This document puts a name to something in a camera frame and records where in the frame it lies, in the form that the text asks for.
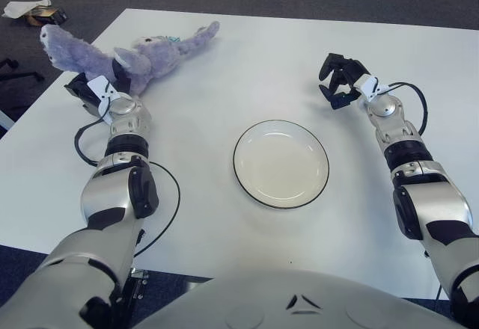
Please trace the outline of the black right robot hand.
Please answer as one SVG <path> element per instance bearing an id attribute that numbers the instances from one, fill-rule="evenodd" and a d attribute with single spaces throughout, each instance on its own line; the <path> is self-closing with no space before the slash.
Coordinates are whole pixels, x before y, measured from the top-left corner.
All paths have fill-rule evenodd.
<path id="1" fill-rule="evenodd" d="M 331 76 L 331 79 L 328 86 L 320 84 L 319 89 L 333 110 L 343 108 L 361 96 L 354 84 L 363 75 L 370 73 L 360 61 L 329 53 L 320 68 L 318 78 L 321 82 L 328 76 Z"/>

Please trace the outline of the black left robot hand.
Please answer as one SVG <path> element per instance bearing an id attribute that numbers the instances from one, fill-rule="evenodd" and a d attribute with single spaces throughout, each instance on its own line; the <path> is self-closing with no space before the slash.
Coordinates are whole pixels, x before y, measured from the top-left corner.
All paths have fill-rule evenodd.
<path id="1" fill-rule="evenodd" d="M 119 93 L 129 93 L 131 80 L 126 71 L 115 60 L 112 60 L 115 80 L 110 82 L 105 76 L 87 80 L 84 73 L 78 74 L 64 87 L 68 92 L 83 102 L 83 107 L 89 114 L 101 117 L 105 114 L 107 105 L 119 97 Z"/>

